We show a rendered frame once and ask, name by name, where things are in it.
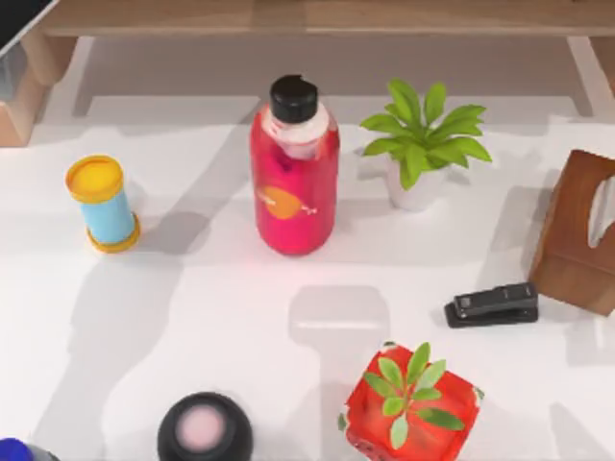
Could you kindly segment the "red bottle with black cap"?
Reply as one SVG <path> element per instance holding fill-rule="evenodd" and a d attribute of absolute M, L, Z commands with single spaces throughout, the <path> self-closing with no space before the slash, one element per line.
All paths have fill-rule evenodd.
<path fill-rule="evenodd" d="M 340 135 L 318 87 L 301 75 L 270 86 L 255 115 L 250 158 L 260 237 L 283 255 L 308 255 L 332 233 Z"/>

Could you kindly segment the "green plant in white pot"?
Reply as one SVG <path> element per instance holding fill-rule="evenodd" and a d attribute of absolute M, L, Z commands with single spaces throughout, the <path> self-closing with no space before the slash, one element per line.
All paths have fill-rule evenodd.
<path fill-rule="evenodd" d="M 399 78 L 390 80 L 387 90 L 391 102 L 360 127 L 379 135 L 362 154 L 387 157 L 386 187 L 395 208 L 422 211 L 436 201 L 450 168 L 467 169 L 471 158 L 492 160 L 480 142 L 485 106 L 464 104 L 445 111 L 448 90 L 440 82 L 423 97 Z"/>

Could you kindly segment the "black stapler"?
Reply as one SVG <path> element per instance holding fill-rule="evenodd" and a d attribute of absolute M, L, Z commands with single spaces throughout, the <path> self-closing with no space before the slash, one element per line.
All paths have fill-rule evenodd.
<path fill-rule="evenodd" d="M 444 306 L 450 328 L 492 327 L 534 323 L 538 294 L 531 282 L 520 282 L 457 295 Z"/>

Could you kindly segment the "green plant in red pot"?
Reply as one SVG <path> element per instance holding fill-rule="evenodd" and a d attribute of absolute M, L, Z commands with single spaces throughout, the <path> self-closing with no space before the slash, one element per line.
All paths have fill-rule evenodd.
<path fill-rule="evenodd" d="M 346 440 L 369 461 L 456 461 L 473 428 L 483 391 L 416 351 L 383 343 L 337 418 Z"/>

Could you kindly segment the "blue can with yellow ends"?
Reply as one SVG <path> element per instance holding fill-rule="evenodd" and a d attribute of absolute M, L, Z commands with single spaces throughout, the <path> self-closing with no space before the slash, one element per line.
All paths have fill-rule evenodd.
<path fill-rule="evenodd" d="M 80 205 L 86 234 L 100 252 L 129 250 L 140 236 L 140 223 L 132 212 L 124 187 L 124 172 L 109 156 L 81 158 L 65 175 L 71 197 Z"/>

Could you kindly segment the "wooden shelf unit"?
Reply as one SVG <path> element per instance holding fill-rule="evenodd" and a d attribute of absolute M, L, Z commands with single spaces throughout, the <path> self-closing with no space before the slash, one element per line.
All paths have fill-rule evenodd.
<path fill-rule="evenodd" d="M 615 0 L 52 0 L 16 36 L 28 61 L 0 147 L 28 143 L 81 36 L 267 32 L 587 36 L 615 95 Z"/>

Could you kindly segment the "black round cup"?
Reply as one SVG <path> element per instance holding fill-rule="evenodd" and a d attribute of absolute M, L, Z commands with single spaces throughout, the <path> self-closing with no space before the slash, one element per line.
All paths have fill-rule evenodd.
<path fill-rule="evenodd" d="M 159 461 L 251 461 L 252 425 L 229 397 L 198 392 L 164 415 L 157 438 Z"/>

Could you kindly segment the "brown wooden tissue box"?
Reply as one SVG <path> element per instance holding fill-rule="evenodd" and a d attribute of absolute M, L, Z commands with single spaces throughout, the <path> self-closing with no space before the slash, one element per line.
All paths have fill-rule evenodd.
<path fill-rule="evenodd" d="M 615 223 L 595 248 L 589 220 L 600 184 L 615 177 L 615 159 L 573 150 L 553 189 L 529 270 L 538 293 L 608 316 L 615 310 Z"/>

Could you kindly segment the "blue bottle cap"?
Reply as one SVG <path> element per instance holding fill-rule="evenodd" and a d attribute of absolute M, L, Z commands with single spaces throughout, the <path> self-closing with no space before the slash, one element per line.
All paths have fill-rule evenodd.
<path fill-rule="evenodd" d="M 0 439 L 0 461 L 61 461 L 51 451 L 16 438 Z"/>

